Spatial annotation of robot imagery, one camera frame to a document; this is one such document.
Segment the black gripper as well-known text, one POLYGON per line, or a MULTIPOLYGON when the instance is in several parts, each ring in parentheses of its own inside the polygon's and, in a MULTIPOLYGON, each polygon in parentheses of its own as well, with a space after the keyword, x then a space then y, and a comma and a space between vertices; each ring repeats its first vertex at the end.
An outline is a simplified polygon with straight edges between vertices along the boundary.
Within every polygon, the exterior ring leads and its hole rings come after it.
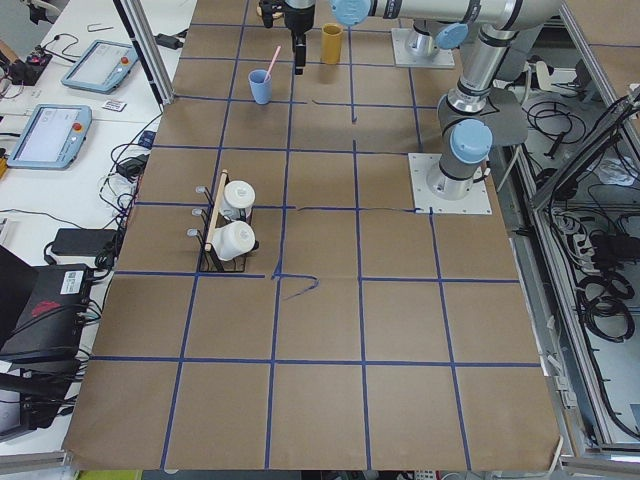
POLYGON ((302 75, 306 66, 306 35, 313 28, 315 0, 260 0, 260 18, 265 28, 272 28, 274 21, 284 13, 285 26, 292 32, 294 74, 302 75))

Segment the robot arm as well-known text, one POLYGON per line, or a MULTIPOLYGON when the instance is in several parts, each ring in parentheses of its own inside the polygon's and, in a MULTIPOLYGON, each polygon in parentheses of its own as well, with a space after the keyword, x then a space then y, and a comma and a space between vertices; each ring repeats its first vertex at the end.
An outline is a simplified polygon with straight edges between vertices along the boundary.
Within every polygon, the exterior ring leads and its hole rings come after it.
MULTIPOLYGON (((291 33, 294 54, 294 73, 302 75, 306 66, 306 33, 312 29, 315 16, 315 1, 260 1, 260 16, 266 28, 272 28, 276 13, 284 15, 286 27, 291 33)), ((330 1, 334 18, 344 26, 355 26, 368 16, 373 16, 375 1, 330 1)), ((470 25, 477 19, 480 1, 470 1, 467 11, 457 22, 445 22, 436 34, 432 34, 427 19, 415 19, 413 31, 406 40, 406 50, 415 57, 430 55, 435 48, 451 50, 457 48, 467 37, 470 25)))
POLYGON ((513 41, 523 30, 541 26, 558 13, 558 1, 332 1, 332 13, 345 26, 369 17, 411 18, 443 23, 435 37, 441 49, 459 46, 473 24, 479 26, 457 85, 437 108, 444 151, 427 175, 432 191, 448 199, 467 194, 479 164, 493 146, 493 133, 481 119, 493 81, 513 41))

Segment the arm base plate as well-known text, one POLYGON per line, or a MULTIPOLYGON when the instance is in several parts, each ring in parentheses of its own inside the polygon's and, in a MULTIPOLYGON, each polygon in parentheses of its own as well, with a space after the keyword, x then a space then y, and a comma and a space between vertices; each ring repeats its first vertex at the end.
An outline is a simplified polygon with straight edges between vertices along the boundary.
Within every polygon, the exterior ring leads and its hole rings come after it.
POLYGON ((397 67, 453 69, 455 60, 451 50, 440 49, 435 40, 413 28, 391 30, 394 61, 397 67))
POLYGON ((453 180, 440 169, 440 154, 410 153, 414 210, 422 214, 491 215, 480 167, 467 180, 453 180))

